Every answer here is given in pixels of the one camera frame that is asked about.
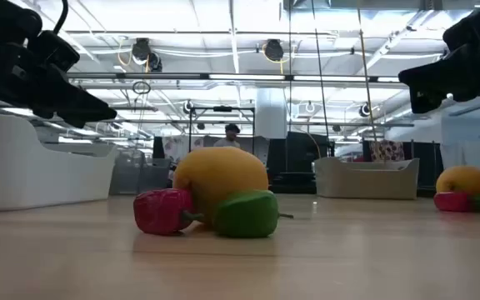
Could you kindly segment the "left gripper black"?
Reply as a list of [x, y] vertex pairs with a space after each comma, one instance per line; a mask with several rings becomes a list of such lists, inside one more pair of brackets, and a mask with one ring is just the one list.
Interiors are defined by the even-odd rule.
[[68, 82], [66, 71], [77, 60], [76, 53], [61, 45], [0, 44], [0, 101], [43, 118], [57, 114], [75, 128], [114, 119], [114, 109]]

